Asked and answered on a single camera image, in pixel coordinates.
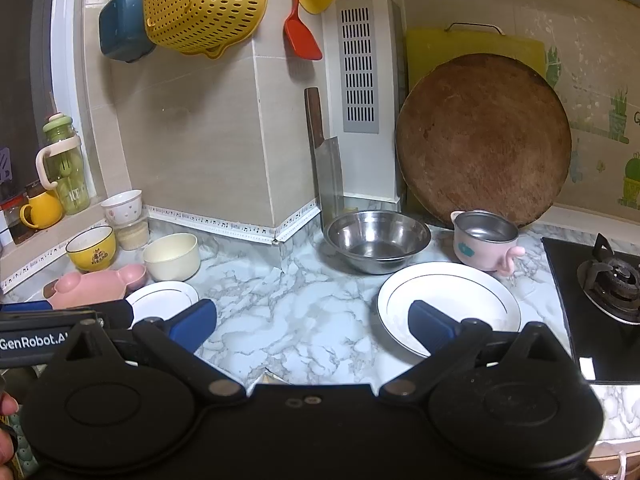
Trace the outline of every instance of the round wooden cutting board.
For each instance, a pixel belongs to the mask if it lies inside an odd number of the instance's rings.
[[[469,54],[423,77],[396,125],[407,185],[450,225],[452,211],[484,209],[518,226],[553,203],[571,159],[560,99],[515,59]]]

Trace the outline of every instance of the metal handle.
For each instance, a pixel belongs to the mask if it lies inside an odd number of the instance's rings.
[[[501,36],[505,36],[505,33],[502,31],[500,27],[498,27],[497,25],[492,25],[491,23],[453,22],[451,23],[451,25],[449,25],[449,27],[445,28],[444,31],[449,32],[451,30],[451,27],[453,27],[454,25],[473,25],[475,27],[494,28],[495,30],[498,31],[498,34],[500,34]]]
[[[322,109],[320,107],[320,92],[317,87],[305,88],[306,126],[317,150],[324,142],[322,131]]]

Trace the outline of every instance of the window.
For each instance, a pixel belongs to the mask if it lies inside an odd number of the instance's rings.
[[[0,34],[5,38],[0,41],[0,202],[38,177],[35,156],[44,145],[42,125],[54,113],[51,1],[0,0]]]

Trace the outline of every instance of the yellow mug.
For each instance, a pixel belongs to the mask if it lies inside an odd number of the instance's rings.
[[[31,209],[32,223],[24,217],[27,208]],[[29,198],[29,203],[20,208],[20,220],[32,229],[46,229],[51,227],[62,218],[63,214],[62,204],[60,200],[58,200],[56,192],[53,190],[47,190],[44,193]]]

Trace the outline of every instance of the marble countertop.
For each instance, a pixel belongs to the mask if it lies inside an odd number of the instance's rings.
[[[323,242],[316,217],[281,245],[281,268],[257,257],[255,246],[234,246],[215,237],[155,222],[152,239],[193,232],[202,265],[188,280],[201,298],[211,298],[218,326],[196,354],[250,388],[268,369],[290,383],[369,383],[380,386],[420,361],[382,326],[376,295],[387,276],[367,276],[347,266]],[[453,233],[431,228],[433,240],[416,263],[457,261]],[[556,286],[542,246],[543,236],[593,245],[595,236],[536,222],[521,232],[527,250],[509,278],[496,276],[514,295],[522,325],[546,323],[568,350],[569,340]],[[610,240],[614,250],[640,254],[640,247]],[[113,267],[142,263],[142,250],[120,251]],[[72,270],[66,256],[30,278],[42,286]],[[2,302],[25,301],[18,286]],[[606,414],[603,440],[640,437],[640,386],[594,386]]]

